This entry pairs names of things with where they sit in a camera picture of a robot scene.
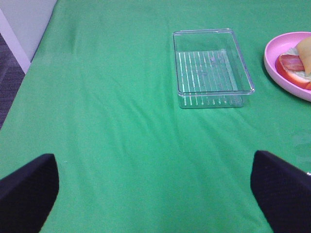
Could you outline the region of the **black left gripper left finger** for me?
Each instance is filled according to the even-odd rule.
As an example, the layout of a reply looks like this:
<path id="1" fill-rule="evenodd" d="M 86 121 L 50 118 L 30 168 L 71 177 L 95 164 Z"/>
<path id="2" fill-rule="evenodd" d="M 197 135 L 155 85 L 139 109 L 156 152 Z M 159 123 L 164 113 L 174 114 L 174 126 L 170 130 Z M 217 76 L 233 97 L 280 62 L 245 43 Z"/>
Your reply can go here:
<path id="1" fill-rule="evenodd" d="M 0 231 L 38 233 L 59 192 L 55 156 L 43 154 L 0 180 Z"/>

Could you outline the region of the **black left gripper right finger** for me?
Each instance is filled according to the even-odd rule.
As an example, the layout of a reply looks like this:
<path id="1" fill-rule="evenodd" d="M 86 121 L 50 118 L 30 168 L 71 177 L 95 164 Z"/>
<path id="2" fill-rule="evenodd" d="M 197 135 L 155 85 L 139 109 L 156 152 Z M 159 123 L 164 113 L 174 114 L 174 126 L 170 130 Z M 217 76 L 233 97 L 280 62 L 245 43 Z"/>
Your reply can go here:
<path id="1" fill-rule="evenodd" d="M 311 231 L 311 176 L 263 150 L 254 154 L 252 193 L 275 233 Z"/>

